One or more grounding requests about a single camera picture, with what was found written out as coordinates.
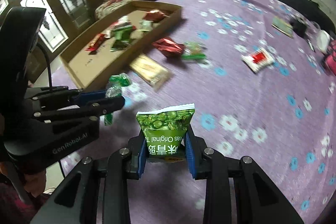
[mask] metal screw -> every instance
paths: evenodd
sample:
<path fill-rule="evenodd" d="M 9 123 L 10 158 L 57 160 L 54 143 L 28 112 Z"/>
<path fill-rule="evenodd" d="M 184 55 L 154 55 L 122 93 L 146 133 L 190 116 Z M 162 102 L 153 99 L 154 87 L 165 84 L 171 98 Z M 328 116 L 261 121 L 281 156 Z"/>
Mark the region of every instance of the metal screw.
<path fill-rule="evenodd" d="M 207 147 L 206 149 L 204 149 L 204 153 L 206 153 L 207 155 L 212 155 L 214 153 L 214 150 L 212 148 Z"/>
<path fill-rule="evenodd" d="M 129 153 L 129 149 L 128 148 L 122 148 L 119 150 L 119 153 L 122 155 L 127 155 Z"/>
<path fill-rule="evenodd" d="M 249 156 L 245 156 L 243 157 L 243 162 L 245 162 L 246 164 L 250 164 L 252 162 L 252 158 Z"/>
<path fill-rule="evenodd" d="M 90 157 L 85 157 L 85 158 L 82 159 L 82 163 L 84 163 L 84 164 L 89 164 L 91 161 L 92 161 L 92 158 L 90 158 Z"/>

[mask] person's hand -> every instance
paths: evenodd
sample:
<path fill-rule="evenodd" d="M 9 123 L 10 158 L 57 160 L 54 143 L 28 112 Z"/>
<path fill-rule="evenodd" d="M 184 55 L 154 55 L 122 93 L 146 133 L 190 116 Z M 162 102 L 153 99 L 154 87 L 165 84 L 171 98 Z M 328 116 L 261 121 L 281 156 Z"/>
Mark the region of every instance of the person's hand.
<path fill-rule="evenodd" d="M 3 135 L 3 131 L 5 129 L 5 119 L 0 114 L 0 136 Z M 0 173 L 7 175 L 7 170 L 5 165 L 0 162 Z M 40 173 L 35 175 L 25 175 L 26 184 L 24 185 L 25 190 L 28 193 L 31 193 L 33 197 L 37 197 L 38 195 L 42 194 L 45 189 L 45 184 L 47 181 L 46 178 L 46 170 L 43 170 Z"/>

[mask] floral tablecloth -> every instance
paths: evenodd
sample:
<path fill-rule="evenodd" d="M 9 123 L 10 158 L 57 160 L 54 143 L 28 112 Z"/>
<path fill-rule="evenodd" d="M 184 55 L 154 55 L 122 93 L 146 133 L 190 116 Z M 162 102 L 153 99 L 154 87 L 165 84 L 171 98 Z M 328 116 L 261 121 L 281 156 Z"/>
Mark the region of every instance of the floral tablecloth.
<path fill-rule="evenodd" d="M 150 51 L 173 78 L 155 93 L 131 72 L 125 107 L 112 126 L 101 122 L 97 141 L 62 160 L 65 173 L 82 157 L 106 157 L 138 135 L 137 111 L 195 103 L 195 135 L 225 156 L 250 155 L 305 223 L 313 223 L 336 187 L 336 85 L 320 66 L 320 53 L 271 26 L 275 15 L 297 12 L 277 0 L 160 1 L 183 6 L 185 21 L 170 37 L 203 43 L 206 61 L 183 63 Z M 312 41 L 315 33 L 311 24 Z M 255 75 L 240 56 L 259 47 L 276 62 Z M 75 88 L 63 67 L 53 82 Z M 146 164 L 141 180 L 128 182 L 128 193 L 133 224 L 202 223 L 205 181 L 194 181 L 185 162 Z"/>

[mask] black cable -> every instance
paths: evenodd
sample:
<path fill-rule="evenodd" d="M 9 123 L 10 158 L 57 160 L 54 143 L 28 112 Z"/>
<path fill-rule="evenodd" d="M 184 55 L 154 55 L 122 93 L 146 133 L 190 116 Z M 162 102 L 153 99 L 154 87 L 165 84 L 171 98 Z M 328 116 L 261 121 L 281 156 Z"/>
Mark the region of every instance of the black cable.
<path fill-rule="evenodd" d="M 64 174 L 64 171 L 63 171 L 63 168 L 62 168 L 62 163 L 61 163 L 61 161 L 60 161 L 60 160 L 58 161 L 58 164 L 59 164 L 59 168 L 61 169 L 61 172 L 62 172 L 63 178 L 65 178 L 65 174 Z"/>
<path fill-rule="evenodd" d="M 47 70 L 48 70 L 48 79 L 49 79 L 49 90 L 50 92 L 53 91 L 53 83 L 51 81 L 51 69 L 50 69 L 50 60 L 49 60 L 49 56 L 47 54 L 47 51 L 44 49 L 44 47 L 40 44 L 40 43 L 37 43 L 36 44 L 40 50 L 42 51 L 43 55 L 44 55 L 44 58 L 45 58 L 45 61 L 47 62 Z"/>

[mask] cardboard box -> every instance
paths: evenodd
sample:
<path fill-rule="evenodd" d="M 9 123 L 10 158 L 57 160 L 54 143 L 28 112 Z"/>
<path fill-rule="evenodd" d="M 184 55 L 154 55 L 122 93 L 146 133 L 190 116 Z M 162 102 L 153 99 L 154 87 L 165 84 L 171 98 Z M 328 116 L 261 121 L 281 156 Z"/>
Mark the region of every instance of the cardboard box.
<path fill-rule="evenodd" d="M 111 52 L 110 47 L 115 41 L 112 37 L 99 47 L 97 54 L 91 55 L 88 51 L 85 51 L 96 34 L 102 32 L 122 16 L 128 15 L 131 23 L 139 28 L 140 20 L 142 20 L 146 11 L 153 9 L 159 9 L 169 16 L 154 24 L 153 30 L 150 32 L 134 31 L 131 37 L 136 39 L 126 49 Z M 93 91 L 105 88 L 111 75 L 119 74 L 125 66 L 142 53 L 146 46 L 162 38 L 167 30 L 176 25 L 181 20 L 181 12 L 182 7 L 173 4 L 131 1 L 95 22 L 81 33 L 64 49 L 60 58 L 79 89 Z"/>

